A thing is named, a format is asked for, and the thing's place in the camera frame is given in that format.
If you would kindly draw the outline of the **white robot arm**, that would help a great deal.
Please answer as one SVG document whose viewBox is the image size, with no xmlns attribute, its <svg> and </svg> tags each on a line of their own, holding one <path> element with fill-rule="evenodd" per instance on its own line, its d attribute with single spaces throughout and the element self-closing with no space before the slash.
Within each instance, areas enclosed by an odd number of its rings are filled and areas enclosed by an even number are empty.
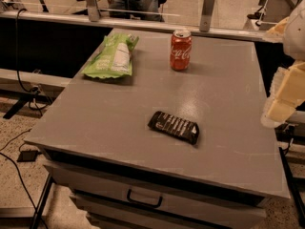
<svg viewBox="0 0 305 229">
<path fill-rule="evenodd" d="M 279 67 L 273 77 L 261 123 L 267 128 L 284 124 L 305 101 L 305 0 L 269 29 L 264 40 L 281 42 L 286 55 L 295 60 L 288 69 Z"/>
</svg>

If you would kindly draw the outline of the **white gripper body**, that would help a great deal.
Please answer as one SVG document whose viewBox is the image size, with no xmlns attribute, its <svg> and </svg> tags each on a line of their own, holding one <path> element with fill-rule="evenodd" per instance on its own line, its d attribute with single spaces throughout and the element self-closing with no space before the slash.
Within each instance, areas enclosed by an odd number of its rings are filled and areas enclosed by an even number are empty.
<svg viewBox="0 0 305 229">
<path fill-rule="evenodd" d="M 276 72 L 274 73 L 273 80 L 270 87 L 270 97 L 275 97 L 275 94 L 279 90 L 281 83 L 284 79 L 287 70 L 282 67 L 278 67 Z"/>
</svg>

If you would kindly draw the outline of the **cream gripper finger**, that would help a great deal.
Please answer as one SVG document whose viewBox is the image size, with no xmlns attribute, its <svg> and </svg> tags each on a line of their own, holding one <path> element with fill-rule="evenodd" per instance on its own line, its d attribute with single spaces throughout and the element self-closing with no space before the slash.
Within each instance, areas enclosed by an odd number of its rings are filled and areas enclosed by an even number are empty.
<svg viewBox="0 0 305 229">
<path fill-rule="evenodd" d="M 305 101 L 305 62 L 296 61 L 287 72 L 275 97 L 268 97 L 260 118 L 267 128 L 284 124 Z"/>
</svg>

